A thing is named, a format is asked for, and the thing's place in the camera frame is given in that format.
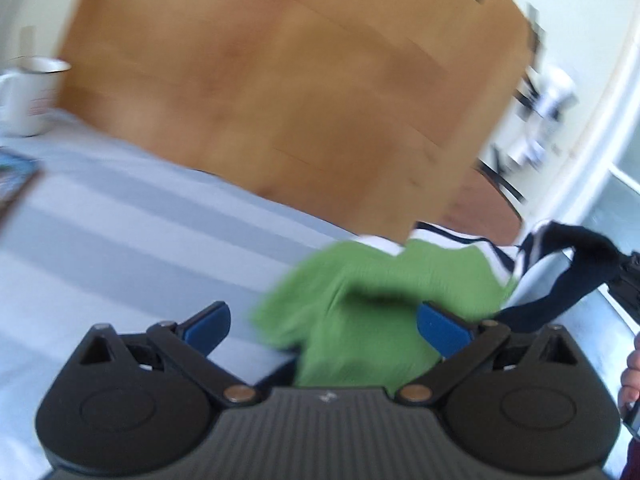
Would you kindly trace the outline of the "person's right hand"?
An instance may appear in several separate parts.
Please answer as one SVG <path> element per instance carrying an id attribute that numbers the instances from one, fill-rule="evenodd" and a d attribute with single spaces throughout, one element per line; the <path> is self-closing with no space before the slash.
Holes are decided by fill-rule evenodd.
<path id="1" fill-rule="evenodd" d="M 620 411 L 625 413 L 638 400 L 640 396 L 640 352 L 639 347 L 629 353 L 627 365 L 620 376 L 620 391 L 617 403 Z"/>

